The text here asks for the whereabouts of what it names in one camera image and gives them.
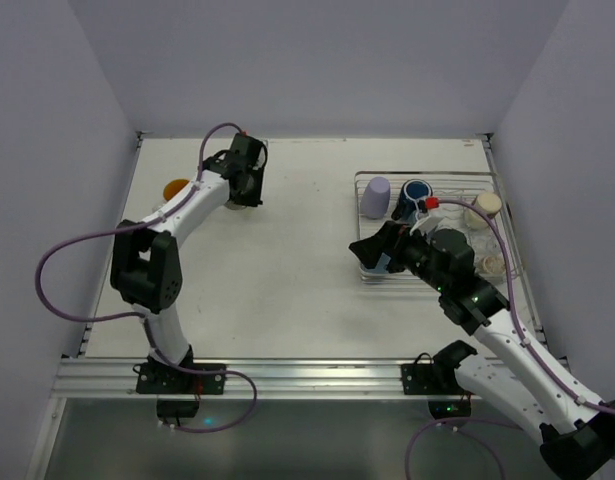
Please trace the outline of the light blue plastic cup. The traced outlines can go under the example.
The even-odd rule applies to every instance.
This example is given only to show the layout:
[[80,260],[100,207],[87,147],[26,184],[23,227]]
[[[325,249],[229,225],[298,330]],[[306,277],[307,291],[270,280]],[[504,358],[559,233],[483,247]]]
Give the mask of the light blue plastic cup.
[[362,266],[361,270],[363,272],[367,272],[368,274],[372,274],[372,275],[388,274],[387,266],[390,260],[391,258],[388,255],[382,254],[375,267],[370,268],[370,267]]

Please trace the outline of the dark blue mug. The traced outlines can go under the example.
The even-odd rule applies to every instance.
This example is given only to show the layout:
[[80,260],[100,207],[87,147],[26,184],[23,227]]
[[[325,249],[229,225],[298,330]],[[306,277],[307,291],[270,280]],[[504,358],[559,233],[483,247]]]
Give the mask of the dark blue mug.
[[429,183],[423,180],[410,179],[400,189],[395,208],[391,213],[391,219],[404,223],[414,223],[421,207],[427,197],[433,195],[433,189]]

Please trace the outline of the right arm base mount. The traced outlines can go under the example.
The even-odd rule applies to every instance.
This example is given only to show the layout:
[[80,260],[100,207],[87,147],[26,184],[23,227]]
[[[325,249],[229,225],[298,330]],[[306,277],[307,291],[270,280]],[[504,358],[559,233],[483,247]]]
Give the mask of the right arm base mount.
[[437,364],[427,352],[401,364],[400,373],[405,395],[452,395],[456,392],[446,368]]

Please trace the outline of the lilac plastic cup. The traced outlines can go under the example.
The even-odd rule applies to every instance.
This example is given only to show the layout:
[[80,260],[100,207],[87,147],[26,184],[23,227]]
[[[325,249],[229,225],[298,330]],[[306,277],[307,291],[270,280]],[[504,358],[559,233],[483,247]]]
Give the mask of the lilac plastic cup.
[[360,212],[369,219],[381,219],[385,216],[391,196],[390,182],[382,176],[373,177],[363,192]]

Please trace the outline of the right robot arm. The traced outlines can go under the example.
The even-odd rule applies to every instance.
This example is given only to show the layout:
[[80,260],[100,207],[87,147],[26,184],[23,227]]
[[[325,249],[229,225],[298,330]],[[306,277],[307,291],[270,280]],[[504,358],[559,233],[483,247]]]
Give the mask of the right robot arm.
[[464,390],[505,414],[539,445],[561,479],[588,479],[615,457],[615,400],[576,379],[520,323],[511,296],[475,269],[465,235],[388,221],[350,251],[366,268],[388,257],[389,272],[409,271],[436,290],[443,313],[507,368],[496,374],[473,347],[457,341],[434,361]]

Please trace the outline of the white floral orange-inside mug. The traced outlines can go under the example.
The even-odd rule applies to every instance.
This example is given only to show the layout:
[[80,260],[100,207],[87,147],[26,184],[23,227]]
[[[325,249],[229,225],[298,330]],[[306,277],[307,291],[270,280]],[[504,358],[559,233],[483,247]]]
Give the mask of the white floral orange-inside mug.
[[156,212],[172,200],[187,184],[187,179],[174,179],[168,182],[162,189],[160,199],[154,204],[152,211]]

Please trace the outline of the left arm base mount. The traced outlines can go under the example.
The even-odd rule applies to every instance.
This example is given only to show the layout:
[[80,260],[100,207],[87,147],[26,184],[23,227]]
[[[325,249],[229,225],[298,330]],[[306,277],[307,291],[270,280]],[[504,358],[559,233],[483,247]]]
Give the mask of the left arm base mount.
[[138,394],[199,396],[224,393],[224,364],[192,362],[183,368],[203,372],[203,375],[184,373],[152,358],[135,364],[132,367],[137,374],[135,391]]

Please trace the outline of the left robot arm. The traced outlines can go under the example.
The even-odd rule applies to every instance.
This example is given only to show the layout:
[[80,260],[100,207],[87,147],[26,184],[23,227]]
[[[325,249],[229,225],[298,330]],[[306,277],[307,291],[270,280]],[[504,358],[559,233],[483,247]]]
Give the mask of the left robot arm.
[[141,320],[155,361],[182,366],[192,352],[176,309],[180,247],[216,209],[261,205],[267,160],[263,141],[238,132],[227,149],[202,159],[196,176],[158,210],[118,225],[110,284]]

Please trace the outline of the pale yellow-green mug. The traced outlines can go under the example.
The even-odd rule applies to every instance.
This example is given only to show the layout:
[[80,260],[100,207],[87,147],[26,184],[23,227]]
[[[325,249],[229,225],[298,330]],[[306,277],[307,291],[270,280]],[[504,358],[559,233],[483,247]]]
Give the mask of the pale yellow-green mug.
[[241,211],[241,210],[247,209],[246,205],[240,205],[240,204],[234,203],[233,201],[227,201],[224,204],[224,207],[232,211]]

